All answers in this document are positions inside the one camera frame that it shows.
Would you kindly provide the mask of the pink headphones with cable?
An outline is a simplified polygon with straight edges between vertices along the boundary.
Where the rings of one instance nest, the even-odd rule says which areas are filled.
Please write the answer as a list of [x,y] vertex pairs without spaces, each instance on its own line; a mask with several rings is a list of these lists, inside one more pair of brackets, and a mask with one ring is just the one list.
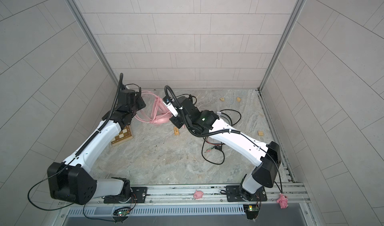
[[147,96],[154,97],[151,116],[149,117],[143,113],[142,115],[144,116],[144,119],[140,118],[138,115],[136,115],[135,118],[143,123],[150,123],[153,125],[161,125],[169,122],[173,115],[164,105],[163,99],[151,91],[142,91],[142,97],[144,98]]

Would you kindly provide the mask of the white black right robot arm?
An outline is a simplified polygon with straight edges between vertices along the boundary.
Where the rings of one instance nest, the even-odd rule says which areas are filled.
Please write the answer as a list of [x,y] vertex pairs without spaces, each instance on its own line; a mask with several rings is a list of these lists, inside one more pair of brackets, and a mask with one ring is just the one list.
[[246,175],[239,187],[239,195],[246,201],[255,201],[262,187],[272,188],[280,174],[280,146],[257,141],[226,123],[214,111],[200,111],[187,97],[177,97],[170,86],[165,86],[163,102],[171,111],[171,122],[177,127],[186,126],[188,131],[199,138],[211,137],[246,157],[255,168]]

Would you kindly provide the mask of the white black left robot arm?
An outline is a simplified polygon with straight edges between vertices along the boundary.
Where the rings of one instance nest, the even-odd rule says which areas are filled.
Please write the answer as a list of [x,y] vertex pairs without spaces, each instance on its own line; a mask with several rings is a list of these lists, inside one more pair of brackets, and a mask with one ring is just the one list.
[[137,111],[145,108],[142,92],[128,89],[119,76],[117,92],[110,111],[98,128],[61,163],[47,169],[51,198],[71,204],[85,205],[91,199],[104,198],[108,203],[126,203],[133,198],[130,181],[125,178],[95,180],[89,172],[103,150],[132,122]]

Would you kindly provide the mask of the small printed wooden block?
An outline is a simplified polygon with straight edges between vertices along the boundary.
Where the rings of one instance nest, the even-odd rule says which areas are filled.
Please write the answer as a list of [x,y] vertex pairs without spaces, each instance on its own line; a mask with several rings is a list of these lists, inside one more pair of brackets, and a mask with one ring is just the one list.
[[174,134],[175,135],[179,135],[180,134],[179,129],[177,127],[174,127]]

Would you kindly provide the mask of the wooden folding chess board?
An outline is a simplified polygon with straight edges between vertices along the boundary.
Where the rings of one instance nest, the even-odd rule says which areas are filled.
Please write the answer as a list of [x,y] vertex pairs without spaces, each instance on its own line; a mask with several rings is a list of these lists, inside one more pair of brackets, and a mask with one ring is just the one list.
[[126,126],[111,142],[112,146],[118,146],[133,139],[130,126]]

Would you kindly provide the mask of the pink pig toy centre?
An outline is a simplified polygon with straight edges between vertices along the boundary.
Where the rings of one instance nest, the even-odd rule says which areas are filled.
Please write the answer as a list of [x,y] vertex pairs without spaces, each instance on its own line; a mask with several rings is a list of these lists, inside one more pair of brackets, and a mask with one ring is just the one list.
[[204,195],[204,192],[196,190],[193,194],[195,200],[201,199]]

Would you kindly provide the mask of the pink pig toy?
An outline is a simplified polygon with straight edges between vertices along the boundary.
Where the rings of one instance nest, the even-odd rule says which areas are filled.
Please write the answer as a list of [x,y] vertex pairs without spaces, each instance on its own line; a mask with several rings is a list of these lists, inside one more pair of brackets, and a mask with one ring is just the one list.
[[286,195],[284,195],[283,193],[280,193],[280,196],[279,198],[277,199],[277,203],[280,205],[280,208],[281,209],[286,209],[289,204],[288,204],[288,198]]
[[195,200],[201,199],[204,195],[204,192],[196,190],[193,194]]

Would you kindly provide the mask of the left circuit board with led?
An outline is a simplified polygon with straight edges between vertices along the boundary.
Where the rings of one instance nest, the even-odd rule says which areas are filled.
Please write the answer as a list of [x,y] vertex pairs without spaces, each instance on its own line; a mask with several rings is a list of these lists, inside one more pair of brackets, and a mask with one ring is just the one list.
[[113,212],[113,219],[117,222],[123,222],[129,217],[131,209],[131,207],[121,207],[116,209]]

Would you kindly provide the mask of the circuit board with led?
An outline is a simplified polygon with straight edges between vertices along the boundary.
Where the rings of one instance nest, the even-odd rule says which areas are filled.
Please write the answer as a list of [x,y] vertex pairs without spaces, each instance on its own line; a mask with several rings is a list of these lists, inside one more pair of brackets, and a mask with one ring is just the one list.
[[248,220],[256,220],[259,216],[259,205],[243,205],[243,208]]
[[113,219],[117,222],[123,222],[129,217],[131,209],[131,207],[121,207],[116,209],[113,212]]

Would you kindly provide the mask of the right circuit board with led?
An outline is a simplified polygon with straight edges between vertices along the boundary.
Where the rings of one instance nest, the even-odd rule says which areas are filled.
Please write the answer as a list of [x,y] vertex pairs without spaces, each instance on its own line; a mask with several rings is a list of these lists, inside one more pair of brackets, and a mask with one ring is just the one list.
[[256,220],[259,216],[259,205],[243,205],[243,208],[248,220]]

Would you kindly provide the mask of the pink pig toy right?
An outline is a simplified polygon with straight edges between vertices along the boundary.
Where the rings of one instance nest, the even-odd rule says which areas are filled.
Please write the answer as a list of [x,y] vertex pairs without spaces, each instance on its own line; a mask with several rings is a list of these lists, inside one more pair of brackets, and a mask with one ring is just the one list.
[[286,209],[289,204],[288,204],[288,198],[286,195],[284,195],[283,193],[280,193],[280,196],[279,198],[277,199],[277,203],[280,205],[280,208],[281,209]]

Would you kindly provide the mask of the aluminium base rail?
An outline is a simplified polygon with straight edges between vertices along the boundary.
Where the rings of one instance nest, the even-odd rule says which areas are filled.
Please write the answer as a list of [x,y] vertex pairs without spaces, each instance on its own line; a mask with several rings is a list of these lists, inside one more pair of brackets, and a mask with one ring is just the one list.
[[[261,188],[259,199],[246,201],[239,195],[239,184],[147,185],[133,188],[132,203],[108,204],[93,199],[85,206],[60,210],[55,226],[315,226],[311,201],[302,183],[285,182],[281,186]],[[202,191],[195,200],[195,191]],[[281,209],[277,199],[283,193],[289,206]],[[243,205],[259,205],[256,220],[248,220]],[[113,212],[131,207],[123,222]]]

